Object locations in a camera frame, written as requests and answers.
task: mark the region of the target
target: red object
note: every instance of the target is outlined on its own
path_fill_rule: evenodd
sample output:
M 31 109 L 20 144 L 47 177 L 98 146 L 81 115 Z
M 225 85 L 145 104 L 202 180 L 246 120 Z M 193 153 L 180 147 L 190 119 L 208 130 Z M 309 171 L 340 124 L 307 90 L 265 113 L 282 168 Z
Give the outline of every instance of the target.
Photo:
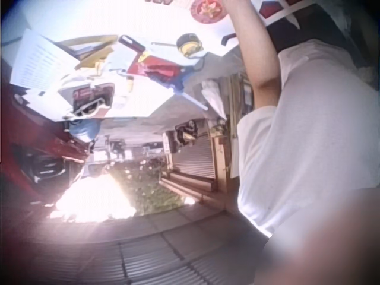
M 190 12 L 202 24 L 217 23 L 227 15 L 227 10 L 216 0 L 195 0 Z
M 284 7 L 280 3 L 265 1 L 261 5 L 260 14 L 267 19 L 282 10 L 284 10 Z
M 21 170 L 20 162 L 14 155 L 15 149 L 38 151 L 49 157 L 84 163 L 88 157 L 89 144 L 64 132 L 63 123 L 53 122 L 16 102 L 15 88 L 7 79 L 7 76 L 10 77 L 7 69 L 10 67 L 3 60 L 1 63 L 1 173 L 21 188 L 30 201 L 51 202 L 51 197 L 41 194 L 35 182 Z M 51 192 L 64 190 L 54 189 Z
M 286 2 L 289 4 L 289 6 L 294 5 L 295 3 L 301 2 L 302 0 L 286 0 Z
M 175 64 L 174 62 L 167 61 L 162 58 L 158 58 L 155 56 L 148 56 L 145 58 L 142 62 L 138 62 L 138 59 L 140 58 L 140 55 L 137 55 L 131 66 L 129 67 L 129 70 L 127 73 L 134 74 L 134 75 L 140 75 L 140 76 L 147 76 L 145 73 L 146 71 L 151 71 L 151 66 L 167 66 L 167 67 L 173 67 L 173 69 L 168 69 L 164 71 L 160 71 L 162 74 L 173 77 L 177 76 L 179 73 L 181 73 L 181 66 L 178 64 Z

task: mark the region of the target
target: car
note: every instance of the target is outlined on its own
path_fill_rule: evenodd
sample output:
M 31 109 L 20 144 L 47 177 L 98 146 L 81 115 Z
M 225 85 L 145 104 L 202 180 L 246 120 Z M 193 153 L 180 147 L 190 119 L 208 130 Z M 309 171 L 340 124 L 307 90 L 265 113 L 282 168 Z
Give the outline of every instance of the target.
M 80 178 L 90 143 L 28 108 L 26 89 L 10 84 L 11 67 L 3 59 L 1 69 L 2 197 L 12 207 L 54 205 Z

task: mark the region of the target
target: red emblem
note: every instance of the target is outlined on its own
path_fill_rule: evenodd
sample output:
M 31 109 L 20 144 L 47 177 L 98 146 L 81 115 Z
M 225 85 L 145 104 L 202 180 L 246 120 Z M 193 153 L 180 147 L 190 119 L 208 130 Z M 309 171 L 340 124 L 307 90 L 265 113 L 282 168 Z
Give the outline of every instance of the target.
M 203 24 L 214 24 L 222 20 L 227 11 L 217 0 L 195 0 L 191 5 L 191 15 Z

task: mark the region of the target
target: paper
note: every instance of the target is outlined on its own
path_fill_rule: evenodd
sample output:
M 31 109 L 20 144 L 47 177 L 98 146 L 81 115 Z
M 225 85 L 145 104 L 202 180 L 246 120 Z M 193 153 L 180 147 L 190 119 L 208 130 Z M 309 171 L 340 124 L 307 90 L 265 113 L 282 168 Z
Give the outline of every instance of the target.
M 79 60 L 27 29 L 17 52 L 11 84 L 46 91 L 73 72 L 78 63 Z

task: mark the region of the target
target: sticker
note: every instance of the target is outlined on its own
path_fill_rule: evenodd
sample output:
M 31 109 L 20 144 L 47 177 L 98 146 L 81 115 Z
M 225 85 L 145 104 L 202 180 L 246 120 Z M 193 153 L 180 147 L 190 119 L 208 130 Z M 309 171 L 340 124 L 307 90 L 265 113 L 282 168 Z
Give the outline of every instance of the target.
M 261 5 L 260 14 L 265 19 L 267 19 L 282 10 L 284 10 L 284 7 L 282 7 L 280 3 L 274 1 L 265 1 Z
M 217 23 L 227 15 L 226 9 L 216 0 L 195 0 L 190 12 L 202 24 Z

